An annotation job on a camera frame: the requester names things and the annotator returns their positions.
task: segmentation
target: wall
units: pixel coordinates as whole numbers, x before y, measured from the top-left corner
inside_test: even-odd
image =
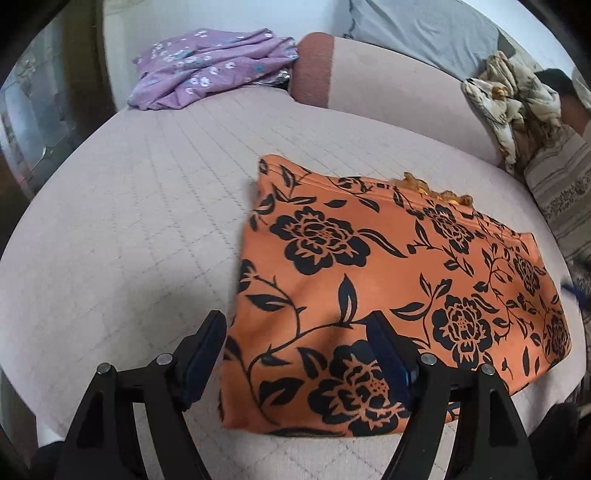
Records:
[[[552,33],[518,0],[466,0],[516,39],[544,68],[571,75],[573,63]],[[106,57],[113,96],[124,108],[135,86],[131,60],[158,40],[196,28],[250,31],[268,27],[299,41],[307,33],[342,35],[349,0],[105,0]]]

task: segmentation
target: metal screw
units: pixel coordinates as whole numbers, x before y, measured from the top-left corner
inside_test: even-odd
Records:
[[[156,363],[159,365],[168,365],[172,361],[173,356],[170,355],[170,353],[162,353],[161,355],[158,355],[158,358],[156,358]]]
[[[489,365],[489,364],[483,364],[481,366],[480,370],[482,370],[482,373],[484,373],[486,375],[494,375],[496,372],[495,367],[493,367],[492,365]]]
[[[435,365],[437,362],[437,357],[432,353],[424,353],[421,355],[421,362],[425,365]]]
[[[108,362],[101,363],[98,367],[96,367],[96,373],[99,375],[104,375],[109,370],[111,370],[111,364]]]

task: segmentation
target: floral blanket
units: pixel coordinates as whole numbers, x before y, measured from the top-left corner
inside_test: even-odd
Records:
[[[259,172],[222,362],[226,427],[403,430],[409,412],[366,339],[373,310],[447,365],[493,365],[511,394],[570,351],[530,233],[394,183],[325,177],[276,155]],[[449,405],[448,420],[458,408]]]
[[[293,38],[199,29],[168,38],[134,60],[139,82],[128,99],[140,110],[180,109],[210,93],[267,77],[297,59]]]

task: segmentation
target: blue object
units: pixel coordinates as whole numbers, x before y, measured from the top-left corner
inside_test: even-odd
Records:
[[[366,334],[379,367],[388,383],[390,401],[399,401],[405,408],[411,408],[411,372],[406,368],[396,349],[386,337],[375,318],[366,322]]]

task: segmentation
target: dark hair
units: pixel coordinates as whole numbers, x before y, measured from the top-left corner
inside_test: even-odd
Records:
[[[547,69],[536,72],[535,75],[542,83],[548,85],[552,90],[556,90],[560,96],[579,98],[577,91],[574,89],[573,81],[562,70]]]

